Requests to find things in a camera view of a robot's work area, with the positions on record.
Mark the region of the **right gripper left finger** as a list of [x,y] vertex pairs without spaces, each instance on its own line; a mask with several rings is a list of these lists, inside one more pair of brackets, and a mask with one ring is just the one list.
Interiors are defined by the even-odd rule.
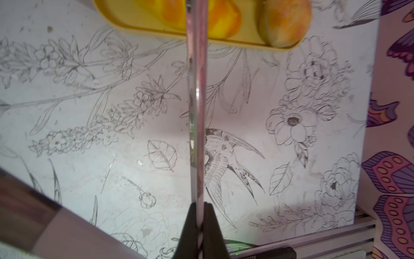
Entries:
[[197,226],[196,204],[189,207],[180,240],[172,259],[196,259],[197,258]]

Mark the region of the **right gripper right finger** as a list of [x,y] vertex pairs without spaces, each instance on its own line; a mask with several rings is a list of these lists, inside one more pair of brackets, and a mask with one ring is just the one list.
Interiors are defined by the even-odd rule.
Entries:
[[230,259],[212,204],[204,203],[203,258]]

